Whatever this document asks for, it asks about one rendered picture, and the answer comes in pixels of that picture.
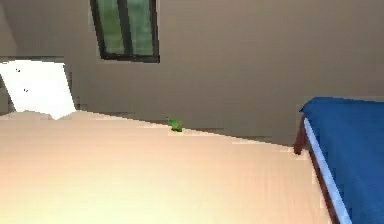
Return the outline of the black framed window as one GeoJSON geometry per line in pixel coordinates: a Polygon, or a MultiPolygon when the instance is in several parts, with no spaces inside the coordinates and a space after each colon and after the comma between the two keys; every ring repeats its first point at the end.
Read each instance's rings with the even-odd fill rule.
{"type": "Polygon", "coordinates": [[[89,0],[100,58],[160,63],[157,0],[89,0]]]}

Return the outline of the white cabinet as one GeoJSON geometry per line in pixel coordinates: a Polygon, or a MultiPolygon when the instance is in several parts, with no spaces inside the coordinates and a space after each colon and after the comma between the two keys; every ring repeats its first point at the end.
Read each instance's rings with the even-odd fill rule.
{"type": "Polygon", "coordinates": [[[0,76],[17,112],[38,112],[58,120],[76,111],[63,62],[1,62],[0,76]]]}

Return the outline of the bed with blue cover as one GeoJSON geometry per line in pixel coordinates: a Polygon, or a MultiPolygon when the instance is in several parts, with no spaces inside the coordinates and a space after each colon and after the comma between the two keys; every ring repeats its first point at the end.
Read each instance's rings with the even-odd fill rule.
{"type": "Polygon", "coordinates": [[[331,224],[384,224],[384,102],[315,97],[301,113],[294,153],[309,150],[331,224]]]}

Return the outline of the small green object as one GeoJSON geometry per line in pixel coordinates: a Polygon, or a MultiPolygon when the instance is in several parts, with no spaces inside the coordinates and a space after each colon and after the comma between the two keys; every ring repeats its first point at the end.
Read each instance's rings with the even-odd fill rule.
{"type": "Polygon", "coordinates": [[[181,132],[183,129],[183,124],[181,121],[174,120],[170,117],[167,118],[169,125],[171,126],[172,131],[181,132]]]}

